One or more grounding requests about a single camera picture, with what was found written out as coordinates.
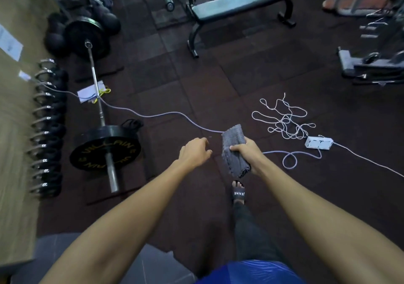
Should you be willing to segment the person's right hand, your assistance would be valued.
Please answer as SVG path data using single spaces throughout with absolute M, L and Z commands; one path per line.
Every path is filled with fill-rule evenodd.
M 255 175 L 264 178 L 271 161 L 261 152 L 255 141 L 245 137 L 245 143 L 250 146 L 247 153 L 240 153 L 241 156 L 250 164 L 251 170 Z

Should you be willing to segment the grey cloth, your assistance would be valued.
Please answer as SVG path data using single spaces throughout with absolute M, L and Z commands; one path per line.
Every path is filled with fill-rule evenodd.
M 250 172 L 251 167 L 238 151 L 232 151 L 230 147 L 246 143 L 242 127 L 240 124 L 237 124 L 225 131 L 221 136 L 224 164 L 227 165 L 229 173 L 234 178 L 240 179 Z

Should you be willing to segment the person's right forearm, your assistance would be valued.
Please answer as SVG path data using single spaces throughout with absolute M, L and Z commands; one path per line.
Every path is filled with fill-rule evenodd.
M 283 172 L 253 163 L 296 230 L 344 284 L 404 284 L 404 252 L 379 231 Z

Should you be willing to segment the person's left forearm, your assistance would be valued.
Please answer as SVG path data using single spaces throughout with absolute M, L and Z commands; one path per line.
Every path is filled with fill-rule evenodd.
M 194 168 L 189 161 L 175 160 L 80 234 L 39 284 L 118 284 Z

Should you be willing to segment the black slide sandal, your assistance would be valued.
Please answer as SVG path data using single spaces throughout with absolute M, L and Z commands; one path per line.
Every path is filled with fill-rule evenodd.
M 245 188 L 243 186 L 232 187 L 233 204 L 245 204 Z

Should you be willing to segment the white power strip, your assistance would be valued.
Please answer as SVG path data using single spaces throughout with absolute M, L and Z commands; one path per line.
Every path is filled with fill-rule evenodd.
M 308 136 L 305 141 L 305 147 L 307 149 L 330 150 L 333 144 L 333 139 L 320 136 Z

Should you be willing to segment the person's dark trouser leg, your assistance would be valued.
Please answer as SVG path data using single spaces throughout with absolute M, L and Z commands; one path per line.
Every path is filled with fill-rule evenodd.
M 260 228 L 246 205 L 233 204 L 235 246 L 238 261 L 278 261 L 289 265 L 286 257 L 269 234 Z

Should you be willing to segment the white paper sheet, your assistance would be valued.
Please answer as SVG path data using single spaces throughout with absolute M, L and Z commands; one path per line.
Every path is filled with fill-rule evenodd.
M 80 91 L 77 92 L 78 98 L 80 103 L 94 103 L 96 102 L 97 99 L 97 93 L 96 93 L 96 88 L 98 88 L 98 94 L 101 96 L 104 93 L 109 92 L 109 88 L 105 86 L 103 81 L 99 81 L 97 83 L 97 86 L 95 84 L 83 88 Z

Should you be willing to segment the black flat weight bench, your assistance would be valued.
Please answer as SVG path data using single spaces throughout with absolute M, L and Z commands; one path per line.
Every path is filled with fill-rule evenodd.
M 292 0 L 213 0 L 195 6 L 188 5 L 187 8 L 195 20 L 187 40 L 191 55 L 194 58 L 199 57 L 195 50 L 195 38 L 204 25 L 281 1 L 285 3 L 286 9 L 285 12 L 278 12 L 277 18 L 287 27 L 294 28 L 296 22 L 291 20 L 294 7 Z

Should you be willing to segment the grey exercise machine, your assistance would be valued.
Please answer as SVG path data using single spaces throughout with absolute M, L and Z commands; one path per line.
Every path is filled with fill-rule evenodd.
M 342 75 L 350 78 L 353 84 L 404 84 L 404 50 L 400 50 L 389 58 L 384 58 L 382 49 L 397 35 L 404 35 L 404 0 L 389 0 L 390 8 L 380 10 L 366 10 L 365 14 L 354 13 L 358 0 L 352 5 L 349 14 L 339 16 L 370 18 L 371 21 L 360 26 L 366 31 L 361 34 L 362 39 L 376 41 L 375 49 L 364 57 L 354 57 L 349 50 L 338 47 L 337 54 L 341 64 Z

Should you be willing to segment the plain black weight plate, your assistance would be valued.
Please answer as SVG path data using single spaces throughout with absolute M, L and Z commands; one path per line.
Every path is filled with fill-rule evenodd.
M 66 24 L 64 38 L 71 51 L 78 57 L 89 61 L 89 49 L 86 42 L 91 43 L 93 59 L 99 60 L 110 54 L 109 35 L 98 21 L 79 16 Z

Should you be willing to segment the orange padded seat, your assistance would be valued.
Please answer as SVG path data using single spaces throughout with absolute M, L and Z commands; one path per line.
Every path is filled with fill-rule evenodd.
M 322 9 L 327 12 L 337 12 L 341 15 L 349 14 L 352 10 L 352 5 L 355 0 L 339 0 L 335 3 L 335 0 L 325 0 L 322 3 Z M 358 0 L 356 10 L 354 13 L 360 14 L 366 12 L 366 10 L 380 10 L 382 8 L 390 8 L 392 3 L 389 0 Z

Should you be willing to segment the pile of black round dumbbells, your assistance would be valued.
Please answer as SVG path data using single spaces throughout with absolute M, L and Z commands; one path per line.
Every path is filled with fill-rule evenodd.
M 121 30 L 119 18 L 103 6 L 83 6 L 70 19 L 61 12 L 51 13 L 47 17 L 48 27 L 44 37 L 45 48 L 50 54 L 55 57 L 65 57 L 73 53 L 67 45 L 63 34 L 66 24 L 79 16 L 98 21 L 109 35 L 109 38 L 117 35 Z

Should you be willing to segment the row of chrome-handled dumbbells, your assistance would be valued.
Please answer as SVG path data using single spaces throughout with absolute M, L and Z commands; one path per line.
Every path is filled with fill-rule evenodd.
M 34 75 L 33 134 L 26 153 L 33 161 L 29 192 L 44 199 L 58 196 L 62 189 L 61 154 L 69 76 L 52 58 L 43 59 L 38 65 L 39 71 Z

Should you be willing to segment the white wall notice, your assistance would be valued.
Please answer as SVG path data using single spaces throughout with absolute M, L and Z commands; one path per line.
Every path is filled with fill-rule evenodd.
M 23 44 L 19 42 L 4 26 L 0 24 L 0 49 L 14 61 L 18 62 L 23 51 Z

